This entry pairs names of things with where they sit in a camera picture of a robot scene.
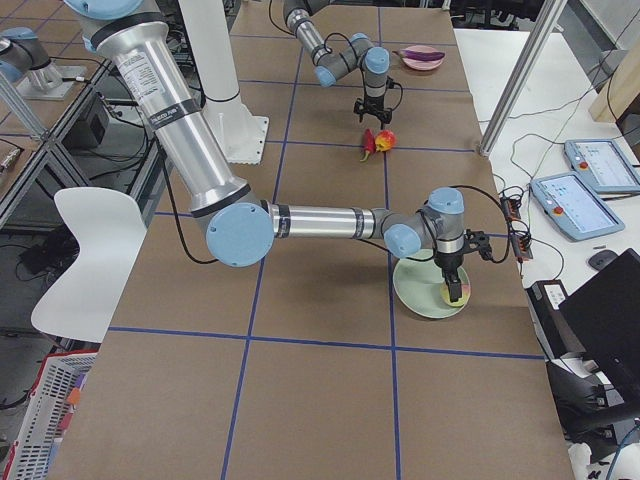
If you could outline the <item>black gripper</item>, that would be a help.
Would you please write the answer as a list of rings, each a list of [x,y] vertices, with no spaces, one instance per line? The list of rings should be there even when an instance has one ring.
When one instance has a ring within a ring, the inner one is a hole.
[[[456,271],[463,263],[465,255],[477,252],[485,261],[493,259],[489,236],[484,231],[467,229],[454,240],[436,240],[435,264],[447,274],[449,300],[457,302],[462,298],[462,283]]]
[[[357,98],[354,103],[353,112],[358,116],[359,122],[362,123],[365,115],[375,117],[380,121],[381,125],[389,125],[392,121],[392,109],[385,108],[375,102]]]

